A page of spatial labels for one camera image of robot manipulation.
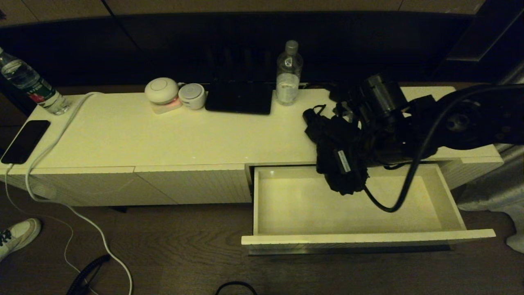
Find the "white sneaker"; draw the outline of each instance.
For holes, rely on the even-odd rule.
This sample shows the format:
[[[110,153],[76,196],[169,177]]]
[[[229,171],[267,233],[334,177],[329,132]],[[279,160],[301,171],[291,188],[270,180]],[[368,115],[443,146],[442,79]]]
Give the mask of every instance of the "white sneaker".
[[[27,246],[38,236],[40,229],[40,221],[30,218],[5,231],[0,231],[0,261],[7,255]]]

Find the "open drawer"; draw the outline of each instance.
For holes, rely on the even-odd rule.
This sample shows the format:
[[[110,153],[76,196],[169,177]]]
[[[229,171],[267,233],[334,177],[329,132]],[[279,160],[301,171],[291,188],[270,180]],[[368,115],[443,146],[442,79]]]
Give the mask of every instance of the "open drawer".
[[[392,206],[408,167],[368,170],[367,186]],[[495,237],[492,229],[467,230],[437,165],[420,165],[406,201],[383,212],[364,192],[330,190],[314,166],[255,168],[253,235],[242,245],[252,255],[449,245]]]

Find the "bottle label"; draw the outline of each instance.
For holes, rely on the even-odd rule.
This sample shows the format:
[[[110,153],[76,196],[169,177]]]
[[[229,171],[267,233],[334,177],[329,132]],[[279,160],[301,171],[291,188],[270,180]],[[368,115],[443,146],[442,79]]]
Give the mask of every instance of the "bottle label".
[[[46,100],[52,98],[57,93],[57,90],[42,77],[33,85],[22,89],[22,91],[27,93],[30,99],[40,105],[45,104]]]

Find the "wooden floor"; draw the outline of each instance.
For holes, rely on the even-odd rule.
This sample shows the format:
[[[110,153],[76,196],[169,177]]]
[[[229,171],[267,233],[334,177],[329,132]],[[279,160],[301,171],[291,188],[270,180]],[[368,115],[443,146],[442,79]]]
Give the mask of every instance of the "wooden floor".
[[[105,254],[98,233],[59,205],[37,204],[11,188],[23,209],[69,222],[75,236],[70,261],[83,268]],[[250,257],[240,246],[252,233],[252,206],[151,206],[126,214],[81,208],[97,222],[113,252],[129,266],[134,294],[214,294],[230,280],[251,283],[258,294],[523,294],[524,255],[504,244],[512,235],[502,213],[462,212],[469,229],[493,228],[496,238],[460,244],[454,251],[414,254],[351,254]],[[28,216],[0,193],[0,228]],[[0,263],[0,294],[65,294],[77,275],[63,260],[69,230],[42,218],[39,237]],[[127,294],[128,281],[115,261],[95,282],[100,295]],[[241,288],[222,295],[246,294]]]

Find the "white cable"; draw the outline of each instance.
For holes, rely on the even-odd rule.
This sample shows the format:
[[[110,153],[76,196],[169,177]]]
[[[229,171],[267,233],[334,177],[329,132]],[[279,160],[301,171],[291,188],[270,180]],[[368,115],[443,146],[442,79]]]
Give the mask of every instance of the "white cable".
[[[49,215],[44,215],[44,214],[37,214],[37,213],[29,213],[29,212],[26,212],[22,209],[20,209],[20,207],[18,207],[15,202],[13,202],[13,200],[11,199],[11,196],[9,195],[9,188],[8,188],[8,185],[7,185],[7,177],[8,177],[8,174],[9,174],[9,171],[11,171],[11,168],[13,168],[13,164],[10,164],[9,167],[7,168],[7,170],[5,171],[5,194],[7,195],[7,199],[9,200],[9,202],[11,202],[11,205],[13,205],[13,207],[15,207],[18,211],[22,212],[23,214],[25,215],[29,215],[29,216],[40,216],[40,217],[47,217],[47,218],[51,218],[55,221],[58,221],[62,224],[65,224],[67,227],[69,227],[69,230],[71,231],[71,236],[69,237],[69,240],[67,241],[67,244],[65,245],[65,249],[64,249],[64,260],[67,264],[69,264],[70,267],[72,267],[74,270],[76,270],[78,273],[80,273],[80,269],[76,268],[71,262],[69,262],[69,260],[67,259],[67,249],[69,247],[69,243],[71,243],[71,240],[73,239],[73,235],[74,235],[74,230],[73,230],[73,227],[71,227],[71,225],[69,225],[67,222],[65,221],[62,221],[58,218],[55,218],[55,217],[52,217],[52,216],[49,216]],[[91,286],[89,286],[89,290],[91,290],[91,292],[93,292],[94,294],[96,295],[99,295],[95,290],[93,290],[91,288]]]
[[[73,121],[74,117],[77,115],[78,111],[80,110],[80,108],[82,107],[82,105],[84,104],[84,102],[89,98],[91,97],[92,95],[95,95],[95,94],[103,94],[103,93],[100,93],[100,92],[89,92],[87,93],[86,95],[84,95],[79,103],[78,103],[78,106],[72,111],[71,113],[71,116],[69,117],[69,119],[67,120],[67,122],[65,123],[65,126],[64,128],[62,129],[62,131],[60,132],[60,134],[57,136],[57,138],[41,153],[39,154],[32,162],[31,164],[29,165],[29,167],[27,168],[27,172],[26,172],[26,187],[27,187],[27,192],[29,193],[29,195],[31,196],[31,198],[37,202],[41,202],[41,203],[57,203],[57,204],[61,204],[61,205],[64,205],[65,207],[69,208],[69,210],[73,211],[73,213],[75,213],[78,217],[84,219],[85,221],[87,221],[88,223],[90,223],[92,226],[94,226],[99,232],[100,232],[100,235],[102,236],[102,240],[104,242],[104,247],[105,247],[105,250],[107,251],[107,253],[113,258],[115,259],[120,265],[122,265],[122,267],[124,268],[124,270],[126,271],[127,273],[127,276],[129,278],[129,295],[132,295],[133,294],[133,279],[131,277],[131,273],[129,272],[129,269],[127,268],[127,266],[118,258],[116,257],[112,252],[111,250],[109,250],[109,246],[107,245],[107,241],[105,239],[105,235],[104,235],[104,232],[98,227],[98,225],[96,225],[94,222],[92,222],[91,220],[89,220],[87,217],[83,216],[82,214],[76,212],[75,209],[73,209],[73,207],[67,205],[67,204],[64,204],[64,203],[61,203],[61,202],[58,202],[58,201],[53,201],[53,200],[47,200],[47,199],[41,199],[41,198],[37,198],[37,196],[34,195],[34,193],[32,192],[31,190],[31,186],[29,184],[29,175],[31,174],[31,170],[33,169],[33,167],[38,164],[38,162],[40,162],[41,159],[43,159],[43,157],[45,155],[47,155],[47,153],[49,153],[55,145],[57,145],[57,143],[60,141],[60,139],[62,138],[62,135],[66,132],[67,128],[69,127],[69,125],[71,124],[71,121]]]

